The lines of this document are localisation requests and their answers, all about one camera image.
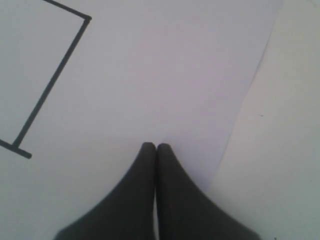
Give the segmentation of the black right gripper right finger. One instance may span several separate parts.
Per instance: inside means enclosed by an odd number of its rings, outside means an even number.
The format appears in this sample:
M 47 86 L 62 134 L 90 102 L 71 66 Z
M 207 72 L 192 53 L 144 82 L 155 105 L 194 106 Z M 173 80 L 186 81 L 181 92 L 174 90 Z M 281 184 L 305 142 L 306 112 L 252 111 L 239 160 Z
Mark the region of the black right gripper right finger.
M 156 205 L 161 240 L 260 239 L 196 186 L 167 143 L 157 147 Z

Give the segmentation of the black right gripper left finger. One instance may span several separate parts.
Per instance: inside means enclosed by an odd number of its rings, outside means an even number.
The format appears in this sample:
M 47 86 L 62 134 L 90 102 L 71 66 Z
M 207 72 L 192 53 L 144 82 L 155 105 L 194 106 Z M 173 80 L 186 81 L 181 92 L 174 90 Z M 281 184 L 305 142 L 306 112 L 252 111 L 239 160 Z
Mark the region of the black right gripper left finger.
M 156 146 L 142 144 L 116 187 L 92 210 L 59 231 L 57 240 L 154 240 Z

